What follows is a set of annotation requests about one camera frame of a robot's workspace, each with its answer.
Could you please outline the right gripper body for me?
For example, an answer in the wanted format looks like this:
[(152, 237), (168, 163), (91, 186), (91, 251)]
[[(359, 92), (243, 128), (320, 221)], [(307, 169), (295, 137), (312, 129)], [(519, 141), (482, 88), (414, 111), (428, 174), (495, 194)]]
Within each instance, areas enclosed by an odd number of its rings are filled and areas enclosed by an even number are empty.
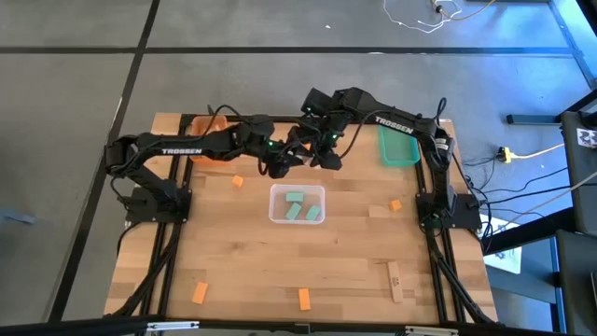
[(331, 114), (323, 117), (307, 115), (300, 118), (300, 126), (309, 129), (309, 139), (306, 143), (309, 145), (309, 152), (312, 158), (312, 140), (318, 143), (319, 154), (321, 156), (321, 162), (315, 163), (312, 160), (310, 163), (311, 167), (320, 166), (323, 169), (341, 168), (341, 158), (335, 152), (335, 148), (337, 147), (338, 140), (344, 136), (344, 131), (349, 124), (350, 116), (348, 114)]

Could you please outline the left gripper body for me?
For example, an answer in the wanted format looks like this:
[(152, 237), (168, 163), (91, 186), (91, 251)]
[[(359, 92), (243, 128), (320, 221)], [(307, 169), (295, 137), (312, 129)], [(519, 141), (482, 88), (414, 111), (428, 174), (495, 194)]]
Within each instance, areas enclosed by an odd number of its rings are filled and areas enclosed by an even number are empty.
[(285, 155), (285, 147), (293, 141), (266, 140), (258, 154), (258, 172), (272, 179), (286, 176), (291, 166), (291, 159), (297, 156)]

